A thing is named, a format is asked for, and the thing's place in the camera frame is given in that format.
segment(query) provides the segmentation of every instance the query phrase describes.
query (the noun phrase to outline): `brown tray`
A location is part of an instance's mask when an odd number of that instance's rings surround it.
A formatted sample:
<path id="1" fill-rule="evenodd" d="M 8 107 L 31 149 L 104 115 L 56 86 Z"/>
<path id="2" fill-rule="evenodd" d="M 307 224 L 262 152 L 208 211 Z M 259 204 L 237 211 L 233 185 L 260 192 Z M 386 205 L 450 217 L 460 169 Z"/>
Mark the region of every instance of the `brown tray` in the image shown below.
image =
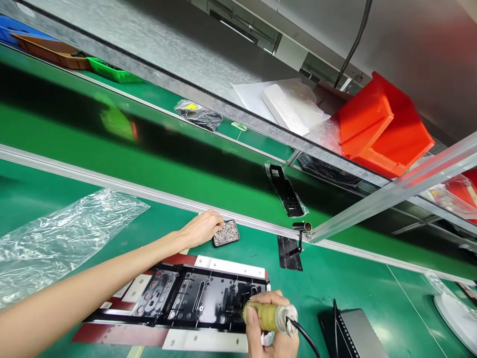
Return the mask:
<path id="1" fill-rule="evenodd" d="M 91 65 L 86 58 L 73 57 L 72 53 L 78 52 L 77 48 L 63 42 L 28 35 L 11 34 L 20 46 L 32 55 L 51 61 L 72 70 L 91 70 Z"/>

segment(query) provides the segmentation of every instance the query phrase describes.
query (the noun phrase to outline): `cable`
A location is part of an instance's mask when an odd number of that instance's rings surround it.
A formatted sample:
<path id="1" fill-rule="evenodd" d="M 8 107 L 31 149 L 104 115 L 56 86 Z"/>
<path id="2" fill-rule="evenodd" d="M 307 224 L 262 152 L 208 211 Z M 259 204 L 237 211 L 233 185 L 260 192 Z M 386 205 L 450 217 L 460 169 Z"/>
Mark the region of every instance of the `cable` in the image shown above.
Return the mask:
<path id="1" fill-rule="evenodd" d="M 336 344 L 336 358 L 338 358 L 338 320 L 337 318 L 338 307 L 336 306 L 336 299 L 333 299 L 333 317 L 334 317 L 334 343 Z"/>
<path id="2" fill-rule="evenodd" d="M 302 334 L 303 337 L 305 337 L 305 339 L 308 341 L 308 343 L 310 344 L 310 346 L 312 347 L 313 351 L 315 352 L 315 354 L 317 355 L 317 358 L 319 358 L 319 352 L 318 352 L 318 348 L 316 347 L 316 345 L 313 343 L 313 340 L 311 339 L 311 337 L 308 335 L 308 333 L 304 330 L 304 328 L 297 322 L 297 321 L 294 321 L 290 318 L 287 317 L 287 320 L 290 321 L 290 323 L 292 325 L 294 325 L 296 327 L 296 329 L 298 331 L 300 331 L 300 333 Z"/>
<path id="3" fill-rule="evenodd" d="M 336 82 L 334 83 L 334 88 L 338 86 L 339 80 L 341 79 L 341 77 L 343 77 L 344 70 L 346 70 L 346 67 L 349 64 L 351 57 L 353 57 L 353 54 L 359 45 L 361 36 L 363 35 L 366 24 L 368 23 L 369 12 L 371 11 L 372 4 L 373 4 L 373 0 L 366 0 L 366 5 L 364 6 L 364 14 L 363 14 L 363 18 L 361 19 L 361 25 L 359 26 L 358 35 L 356 36 L 356 40 L 354 40 L 353 46 L 351 47 L 351 50 L 349 51 L 348 57 L 346 57 L 346 60 L 344 60 L 343 66 L 341 66 L 341 70 L 339 71 L 338 78 L 336 79 Z"/>

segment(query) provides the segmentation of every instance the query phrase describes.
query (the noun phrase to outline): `blue plastic bin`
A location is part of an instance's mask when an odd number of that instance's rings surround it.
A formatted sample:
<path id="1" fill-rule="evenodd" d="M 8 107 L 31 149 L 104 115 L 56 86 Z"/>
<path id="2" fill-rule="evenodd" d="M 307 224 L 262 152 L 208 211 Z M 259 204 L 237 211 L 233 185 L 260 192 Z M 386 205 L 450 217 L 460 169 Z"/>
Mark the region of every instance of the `blue plastic bin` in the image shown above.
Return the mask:
<path id="1" fill-rule="evenodd" d="M 10 35 L 11 33 L 18 35 L 31 35 L 54 40 L 53 37 L 48 36 L 41 31 L 35 30 L 30 26 L 24 25 L 17 20 L 13 20 L 7 16 L 0 16 L 0 41 L 6 42 L 15 47 L 20 47 L 17 39 Z"/>

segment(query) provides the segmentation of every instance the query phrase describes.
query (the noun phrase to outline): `green plastic tray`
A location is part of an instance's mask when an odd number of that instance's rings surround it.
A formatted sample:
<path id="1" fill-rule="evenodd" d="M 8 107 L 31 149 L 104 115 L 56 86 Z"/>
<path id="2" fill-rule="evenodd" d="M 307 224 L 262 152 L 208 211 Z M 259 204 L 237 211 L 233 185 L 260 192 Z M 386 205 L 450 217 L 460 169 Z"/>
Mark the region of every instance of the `green plastic tray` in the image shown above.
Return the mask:
<path id="1" fill-rule="evenodd" d="M 123 70 L 115 70 L 105 65 L 105 61 L 96 57 L 87 57 L 93 71 L 108 80 L 118 83 L 142 82 L 143 80 Z"/>

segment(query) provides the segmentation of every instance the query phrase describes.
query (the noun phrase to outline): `red plastic bin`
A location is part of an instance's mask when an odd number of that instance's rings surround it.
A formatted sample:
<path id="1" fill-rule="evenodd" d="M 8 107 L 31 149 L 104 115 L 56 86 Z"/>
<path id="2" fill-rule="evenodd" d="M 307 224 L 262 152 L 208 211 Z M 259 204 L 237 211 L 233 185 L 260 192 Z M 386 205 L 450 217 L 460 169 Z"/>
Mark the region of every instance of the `red plastic bin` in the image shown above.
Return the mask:
<path id="1" fill-rule="evenodd" d="M 343 156 L 390 179 L 435 144 L 411 99 L 377 72 L 337 117 Z"/>

